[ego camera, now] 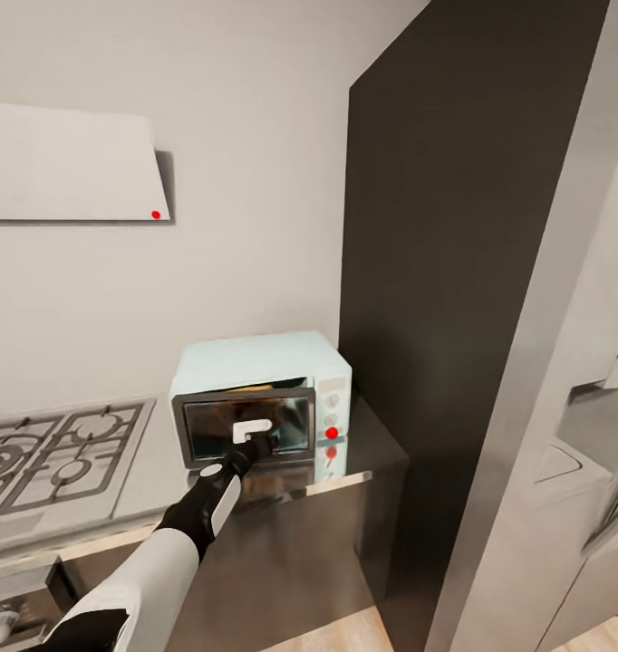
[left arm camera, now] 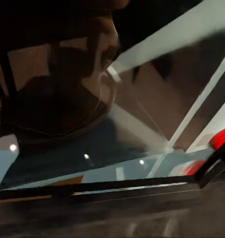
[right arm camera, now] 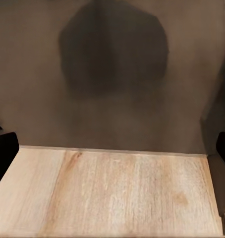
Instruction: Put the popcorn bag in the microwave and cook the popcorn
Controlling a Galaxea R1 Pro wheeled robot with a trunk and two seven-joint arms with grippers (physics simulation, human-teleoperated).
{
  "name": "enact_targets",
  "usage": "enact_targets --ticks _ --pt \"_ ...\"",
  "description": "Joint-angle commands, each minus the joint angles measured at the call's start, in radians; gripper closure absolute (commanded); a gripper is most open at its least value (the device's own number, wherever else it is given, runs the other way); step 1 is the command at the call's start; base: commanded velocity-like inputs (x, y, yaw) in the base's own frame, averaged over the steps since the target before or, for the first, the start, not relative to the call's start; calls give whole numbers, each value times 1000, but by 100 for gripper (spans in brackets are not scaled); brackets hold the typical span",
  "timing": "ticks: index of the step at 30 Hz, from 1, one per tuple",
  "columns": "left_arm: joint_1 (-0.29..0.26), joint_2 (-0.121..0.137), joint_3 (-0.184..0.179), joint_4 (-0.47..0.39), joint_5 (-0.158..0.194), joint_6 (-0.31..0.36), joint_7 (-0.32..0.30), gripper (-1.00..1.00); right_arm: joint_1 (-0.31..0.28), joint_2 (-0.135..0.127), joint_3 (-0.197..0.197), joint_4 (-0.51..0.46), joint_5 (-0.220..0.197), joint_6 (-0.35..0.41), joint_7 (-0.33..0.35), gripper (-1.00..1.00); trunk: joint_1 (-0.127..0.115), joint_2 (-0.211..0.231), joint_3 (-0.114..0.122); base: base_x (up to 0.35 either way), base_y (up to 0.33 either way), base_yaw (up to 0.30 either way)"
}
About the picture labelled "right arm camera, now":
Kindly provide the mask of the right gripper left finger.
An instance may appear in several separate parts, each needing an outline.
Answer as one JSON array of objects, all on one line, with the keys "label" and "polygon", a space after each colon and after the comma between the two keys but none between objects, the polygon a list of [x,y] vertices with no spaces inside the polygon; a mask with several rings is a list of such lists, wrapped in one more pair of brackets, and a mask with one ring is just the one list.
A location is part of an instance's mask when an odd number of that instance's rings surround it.
[{"label": "right gripper left finger", "polygon": [[19,151],[15,132],[0,135],[0,181]]}]

